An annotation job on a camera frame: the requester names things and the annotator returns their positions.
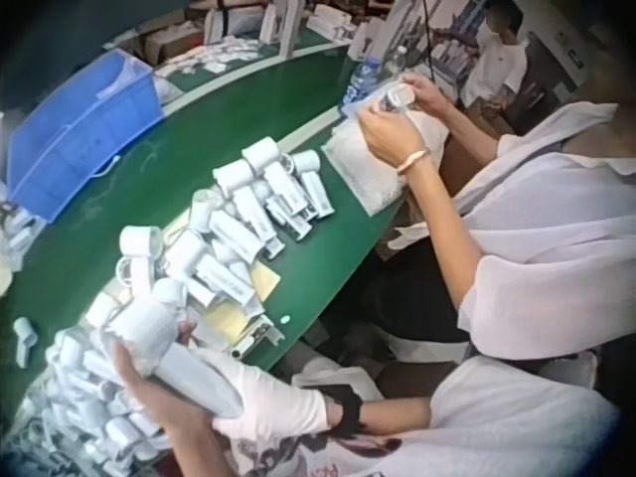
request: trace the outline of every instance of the pile of white parts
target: pile of white parts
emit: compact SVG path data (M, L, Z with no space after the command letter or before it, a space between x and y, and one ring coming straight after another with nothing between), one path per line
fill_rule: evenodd
M249 62L258 59L259 48L258 40L225 37L219 43L202 45L171 58L155 72L155 75L161 78L166 78L174 72L192 75L196 68L203 68L218 75L228 68L229 62Z
M250 320L246 329L262 320L272 325L250 267L262 255L271 259L282 252L278 229L302 240L315 220L334 212L315 151L281 154L267 137L242 156L214 170L211 189L195 192L189 224L170 245L157 228L124 228L119 240L123 257L115 271L130 288L130 301L122 304L100 292L80 324L60 331L47 349L45 377L23 403L23 410L36 418L13 445L34 453L49 475L68 475L77 465L86 475L127 476L135 460L150 461L170 447L159 425L126 393L110 359L114 340L126 344L142 375L158 378L213 415L242 412L234 388L176 342L178 323L186 318L199 322L198 343L189 346L241 358L254 337L230 346L202 315L230 300ZM37 337L26 319L17 320L15 329L19 360L26 366Z

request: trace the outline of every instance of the water bottle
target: water bottle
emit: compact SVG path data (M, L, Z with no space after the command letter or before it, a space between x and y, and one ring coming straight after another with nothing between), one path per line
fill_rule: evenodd
M361 101L376 89L379 68L380 61L375 58L367 58L364 63L358 65L351 75L345 95L340 101L340 112L342 112L343 107Z
M396 52L390 60L385 64L385 71L389 80L397 80L399 74L404 71L406 66L406 47L397 47Z

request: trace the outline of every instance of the yellow paper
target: yellow paper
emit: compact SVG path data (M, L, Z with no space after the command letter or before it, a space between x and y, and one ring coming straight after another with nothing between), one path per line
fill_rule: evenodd
M251 269L251 280L260 301L264 302L280 281L280 276L258 261ZM204 321L234 344L247 324L247 317L239 306L226 301L210 310Z

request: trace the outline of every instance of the white shirt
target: white shirt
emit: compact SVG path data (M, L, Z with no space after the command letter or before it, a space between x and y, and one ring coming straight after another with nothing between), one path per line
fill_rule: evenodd
M504 45L499 35L494 33L480 40L481 56L461 91L465 107L478 97L491 99L504 85L514 93L519 92L528 68L524 47Z
M594 457L617 419L594 391L484 357L446 378L430 407L427 430L233 441L233 456L239 475L269 477L560 477Z
M636 159L533 152L611 120L616 106L568 105L453 199L481 247L458 326L484 354L513 360L579 352L636 332ZM398 229L392 248L428 236Z

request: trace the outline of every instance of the bracelet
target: bracelet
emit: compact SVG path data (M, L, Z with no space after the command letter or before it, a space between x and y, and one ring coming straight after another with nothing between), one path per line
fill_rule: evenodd
M422 157L428 156L428 154L430 154L430 149L428 149L427 147L424 147L424 149L421 151L413 152L410 156L406 158L404 162L402 162L399 166L397 166L397 169L396 169L397 174L400 176L403 175L404 172L406 172L406 170L410 168L410 166L412 166L415 162L417 162Z

